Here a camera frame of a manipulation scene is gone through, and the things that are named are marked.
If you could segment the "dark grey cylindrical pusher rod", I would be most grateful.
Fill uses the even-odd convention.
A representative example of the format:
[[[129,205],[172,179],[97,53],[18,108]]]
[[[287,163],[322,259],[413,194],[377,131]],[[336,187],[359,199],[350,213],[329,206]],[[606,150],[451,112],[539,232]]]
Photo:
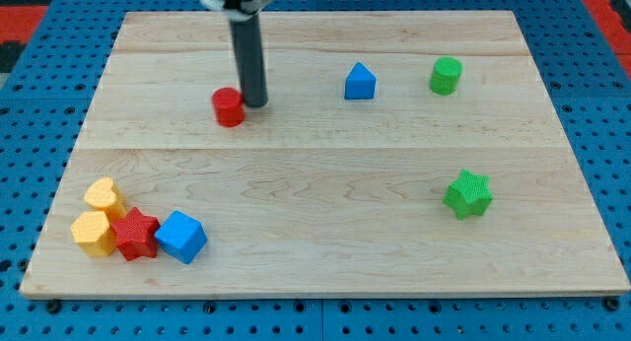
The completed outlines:
[[[259,16],[229,21],[229,25],[244,103],[264,107],[268,94]]]

